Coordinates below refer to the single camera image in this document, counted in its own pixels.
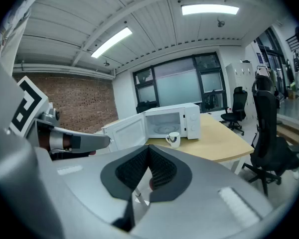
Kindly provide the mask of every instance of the microwave door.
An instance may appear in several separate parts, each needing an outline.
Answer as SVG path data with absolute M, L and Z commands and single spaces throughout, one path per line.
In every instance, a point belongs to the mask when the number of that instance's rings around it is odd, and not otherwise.
M 144 145 L 148 138 L 144 114 L 138 114 L 120 120 L 102 128 L 103 134 L 111 139 L 109 151 Z

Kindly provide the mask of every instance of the white microwave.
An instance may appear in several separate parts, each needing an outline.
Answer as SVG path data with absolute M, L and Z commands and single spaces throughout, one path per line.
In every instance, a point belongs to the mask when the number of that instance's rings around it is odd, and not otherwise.
M 188 103 L 153 108 L 102 128 L 111 138 L 110 152 L 144 145 L 149 138 L 165 138 L 175 131 L 180 137 L 200 139 L 199 106 Z

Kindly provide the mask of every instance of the pipe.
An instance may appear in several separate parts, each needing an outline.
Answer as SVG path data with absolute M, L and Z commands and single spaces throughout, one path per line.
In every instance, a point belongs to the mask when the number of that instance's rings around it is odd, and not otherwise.
M 13 67 L 14 73 L 62 73 L 62 74 L 75 74 L 82 76 L 90 76 L 102 79 L 112 80 L 115 76 L 92 70 L 51 64 L 15 64 Z

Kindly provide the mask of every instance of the mug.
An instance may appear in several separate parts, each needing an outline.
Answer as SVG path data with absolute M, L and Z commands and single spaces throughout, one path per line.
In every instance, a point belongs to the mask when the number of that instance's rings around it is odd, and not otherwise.
M 180 145 L 180 133 L 172 132 L 165 137 L 166 141 L 172 146 L 172 148 L 178 148 Z

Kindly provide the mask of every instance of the desk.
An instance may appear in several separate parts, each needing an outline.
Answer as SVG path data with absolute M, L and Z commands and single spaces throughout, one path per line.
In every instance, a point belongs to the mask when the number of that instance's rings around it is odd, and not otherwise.
M 253 147 L 208 114 L 200 115 L 200 129 L 201 139 L 188 140 L 183 137 L 177 150 L 216 162 L 239 158 L 240 160 L 235 162 L 231 169 L 238 174 L 244 164 L 246 155 L 253 153 Z M 151 138 L 146 144 L 171 148 L 164 138 Z

